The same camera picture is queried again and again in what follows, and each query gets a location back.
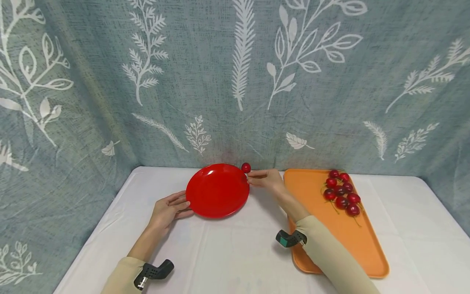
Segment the red cherry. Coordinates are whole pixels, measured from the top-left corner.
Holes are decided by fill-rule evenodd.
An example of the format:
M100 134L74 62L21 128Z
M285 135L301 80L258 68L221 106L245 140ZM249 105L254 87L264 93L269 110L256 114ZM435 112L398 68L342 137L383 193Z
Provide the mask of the red cherry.
M339 179L343 182L349 182L350 180L349 175L347 173L340 173Z
M335 192L334 192L332 189L326 189L326 190L323 192L323 196L324 196L325 199L328 200L328 201L335 200L335 198L336 198Z
M360 203L360 197L356 193L349 193L347 198L351 203Z
M349 204L349 201L348 201L348 199L346 199L342 196L339 196L339 197L336 198L335 204L336 204L336 207L338 207L339 209L346 209L346 207Z
M354 190L353 184L351 184L349 182L345 182L343 184L343 187L345 188L346 192L352 192Z
M335 186L333 188L333 191L335 192L336 195L338 196L343 196L346 194L346 189L343 186Z
M329 172L329 177L330 178L338 178L339 177L339 172L335 169Z
M245 162L245 163L242 164L241 170L242 170L242 172L247 174L251 171L251 165L248 162Z
M351 203L350 205L348 205L348 207L346 208L346 212L350 215L350 216L356 216L356 215L359 215L360 214L360 209L357 205L355 205L354 203Z
M336 179L328 178L325 183L328 188L333 188L338 184L338 181Z

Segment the orange tray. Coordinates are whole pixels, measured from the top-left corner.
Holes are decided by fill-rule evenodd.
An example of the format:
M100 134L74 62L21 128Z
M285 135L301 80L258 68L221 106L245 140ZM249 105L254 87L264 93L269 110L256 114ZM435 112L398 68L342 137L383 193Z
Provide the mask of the orange tray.
M367 213L361 211L361 214L356 217L359 226L351 216L346 214L346 211L338 209L338 215L331 204L323 198L321 189L328 178L328 173L329 171L326 170L288 169L284 173L284 182L294 197L327 226L346 247L369 277L385 278L390 268ZM291 219L289 219L289 227L290 233L296 229ZM322 274L320 268L310 260L300 244L292 248L292 259L301 271Z

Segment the table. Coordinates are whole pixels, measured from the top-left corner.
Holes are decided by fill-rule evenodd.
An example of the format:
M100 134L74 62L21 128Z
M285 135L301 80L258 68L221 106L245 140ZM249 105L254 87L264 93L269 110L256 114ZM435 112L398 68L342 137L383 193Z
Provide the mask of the table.
M144 229L156 200L184 190L194 168L138 167L96 226L55 294L100 293L117 262ZM382 294L468 294L470 238L419 178L351 175L390 264L374 280ZM153 264L175 269L147 294L335 294L319 275L300 272L276 241L283 211L251 188L245 206L218 221L179 220Z

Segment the beige sleeve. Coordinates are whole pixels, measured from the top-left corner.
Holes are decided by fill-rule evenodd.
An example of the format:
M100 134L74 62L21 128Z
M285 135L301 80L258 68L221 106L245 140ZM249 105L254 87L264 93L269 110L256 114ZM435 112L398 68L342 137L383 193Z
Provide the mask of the beige sleeve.
M106 281L101 294L141 294L134 286L135 278L141 273L145 264L133 257L124 257L118 263Z
M296 225L307 236L305 252L339 294L380 294L354 257L315 216L301 219Z

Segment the gray-blue curtain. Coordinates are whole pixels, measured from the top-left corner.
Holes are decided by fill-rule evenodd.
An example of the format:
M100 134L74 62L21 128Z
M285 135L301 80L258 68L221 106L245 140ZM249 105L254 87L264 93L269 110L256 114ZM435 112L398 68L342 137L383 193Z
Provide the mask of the gray-blue curtain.
M51 293L131 170L424 179L470 232L467 0L2 0L0 293Z

